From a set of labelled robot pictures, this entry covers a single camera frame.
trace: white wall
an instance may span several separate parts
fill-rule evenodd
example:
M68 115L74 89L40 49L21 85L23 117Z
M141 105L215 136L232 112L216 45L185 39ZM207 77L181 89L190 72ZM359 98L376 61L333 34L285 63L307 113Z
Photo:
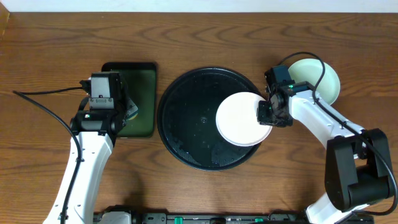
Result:
M0 0L10 12L398 12L398 0Z

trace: cable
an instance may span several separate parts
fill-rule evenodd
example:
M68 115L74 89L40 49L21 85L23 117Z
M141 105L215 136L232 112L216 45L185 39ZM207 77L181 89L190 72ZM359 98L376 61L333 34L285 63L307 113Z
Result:
M48 92L43 92L42 94L48 94L48 93L59 93L61 90L54 90L54 91L48 91ZM27 100L28 102L32 103L35 106L38 106L40 109L44 110L45 112L47 112L49 115L53 116L57 121L59 121L63 127L65 127L65 129L69 132L69 134L72 136L73 141L76 144L76 149L77 149L77 159L76 159L76 166L75 166L75 170L73 171L73 175L72 178L70 180L69 183L69 187L67 190L67 194L65 195L65 200L63 201L63 206L62 206L62 212L60 214L61 216L61 224L65 223L65 219L67 216L67 207L68 207L68 203L69 203L69 198L70 198L70 194L72 192L72 188L73 188L73 184L75 183L76 180L76 176L77 173L79 171L79 167L80 167L80 162L82 160L81 158L81 150L80 150L80 144L76 138L76 136L72 133L72 130L69 128L69 126L59 117L57 116L54 112L50 111L49 109L47 109L45 106L41 105L40 103L30 99L29 97L25 96L25 94L18 92L18 91L12 91L14 94L20 96L21 98L23 98L24 100Z
M71 88L64 88L61 90L52 90L52 91L40 91L40 92L19 92L23 95L43 95L43 94L51 94L51 93L61 93L63 91L69 91L69 90L81 90L83 87L71 87Z
M348 131L351 131L355 136L357 136L359 138L359 140L361 140L363 143L365 143L365 145L368 147L368 149L373 152L374 155L377 156L377 158L380 159L380 161L383 163L383 166L387 169L388 175L391 179L392 182L392 187L393 187L393 193L394 193L394 200L392 202L391 207L386 210L385 212L369 212L369 211L364 211L364 210L357 210L357 211L353 211L353 213L362 213L362 214L367 214L367 215L376 215L376 216L380 216L380 215L388 215L390 213L392 213L396 208L397 208L397 204L398 204L398 200L397 200L397 196L398 196L398 188L397 188L397 181L396 178L394 177L394 174L392 173L390 167L387 165L386 160L383 158L383 156L380 154L380 152L375 149L373 147L373 145L364 137L362 137L362 135L360 135L358 132L356 132L353 128L349 127L345 122L341 121L340 119L338 119L333 113L331 113L330 111L328 111L320 102L319 102L319 98L317 98L315 96L315 92L318 88L319 83L322 81L323 76L325 75L325 63L323 63L323 60L318 57L317 55L315 55L314 53L311 52L296 52L294 54L291 54L289 56L287 56L286 58L284 58L278 65L281 65L282 63L284 63L287 59L299 55L299 54L307 54L307 55L311 55L313 57L315 57L316 59L318 59L320 61L320 63L322 64L322 73L321 76L319 77L317 83L314 86L314 90L312 91L312 98L314 99L314 102L329 116L331 116L334 120L336 120L342 127L346 128Z

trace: white disc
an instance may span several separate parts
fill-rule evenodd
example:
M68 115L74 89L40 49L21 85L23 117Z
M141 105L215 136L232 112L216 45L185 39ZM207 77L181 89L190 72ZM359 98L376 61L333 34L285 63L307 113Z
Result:
M237 146L253 146L264 140L272 127L257 122L257 107L263 97L254 93L235 93L218 107L216 125L218 132L228 142Z
M289 73L296 83L308 81L315 85L322 74L322 64L317 59L302 59L290 66ZM325 75L317 91L329 105L337 100L340 93L340 80L337 73L327 63L325 63Z

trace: black plate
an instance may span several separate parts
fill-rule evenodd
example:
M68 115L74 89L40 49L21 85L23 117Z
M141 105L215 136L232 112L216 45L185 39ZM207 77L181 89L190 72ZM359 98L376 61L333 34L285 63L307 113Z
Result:
M259 94L246 77L225 68L199 68L178 77L163 94L157 113L166 148L201 170L225 170L249 159L260 144L239 147L227 142L215 121L221 102L243 91Z

